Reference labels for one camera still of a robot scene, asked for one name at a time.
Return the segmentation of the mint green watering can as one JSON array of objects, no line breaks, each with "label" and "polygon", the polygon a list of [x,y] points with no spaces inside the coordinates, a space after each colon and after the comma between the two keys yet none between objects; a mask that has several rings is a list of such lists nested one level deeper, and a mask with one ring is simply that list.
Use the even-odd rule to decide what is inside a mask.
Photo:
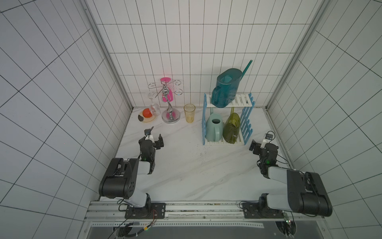
[{"label": "mint green watering can", "polygon": [[210,108],[210,116],[206,122],[206,136],[209,142],[219,142],[223,137],[224,122],[222,116]]}]

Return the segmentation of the dark teal watering can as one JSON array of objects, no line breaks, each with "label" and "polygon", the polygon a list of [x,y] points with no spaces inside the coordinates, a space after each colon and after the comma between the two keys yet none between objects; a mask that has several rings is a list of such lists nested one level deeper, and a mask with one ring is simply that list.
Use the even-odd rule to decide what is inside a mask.
[{"label": "dark teal watering can", "polygon": [[240,81],[252,62],[253,60],[249,61],[243,72],[236,68],[230,68],[217,77],[210,101],[214,106],[224,108],[235,99]]}]

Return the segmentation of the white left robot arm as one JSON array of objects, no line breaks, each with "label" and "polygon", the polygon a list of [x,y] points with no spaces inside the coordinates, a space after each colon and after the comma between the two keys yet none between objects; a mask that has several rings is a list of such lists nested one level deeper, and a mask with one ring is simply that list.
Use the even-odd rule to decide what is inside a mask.
[{"label": "white left robot arm", "polygon": [[119,198],[136,209],[151,212],[149,194],[135,190],[138,175],[150,175],[155,169],[156,151],[164,147],[162,136],[158,140],[146,133],[138,141],[140,153],[137,158],[113,158],[104,173],[98,188],[101,197],[109,199]]}]

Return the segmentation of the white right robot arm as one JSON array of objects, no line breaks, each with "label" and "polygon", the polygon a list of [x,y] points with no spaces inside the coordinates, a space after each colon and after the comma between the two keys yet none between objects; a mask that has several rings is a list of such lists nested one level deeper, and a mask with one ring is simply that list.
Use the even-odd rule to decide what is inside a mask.
[{"label": "white right robot arm", "polygon": [[259,197],[255,203],[259,215],[288,211],[310,216],[331,216],[333,207],[320,175],[278,166],[278,149],[272,143],[257,143],[253,140],[250,144],[249,150],[259,156],[257,165],[261,174],[286,185],[286,192],[282,194],[264,193]]}]

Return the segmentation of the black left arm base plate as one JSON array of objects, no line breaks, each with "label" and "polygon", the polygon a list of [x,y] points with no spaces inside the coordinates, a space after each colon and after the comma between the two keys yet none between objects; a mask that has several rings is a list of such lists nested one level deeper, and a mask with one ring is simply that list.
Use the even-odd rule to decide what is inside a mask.
[{"label": "black left arm base plate", "polygon": [[129,207],[125,211],[126,219],[164,219],[166,203],[150,203],[142,208]]}]

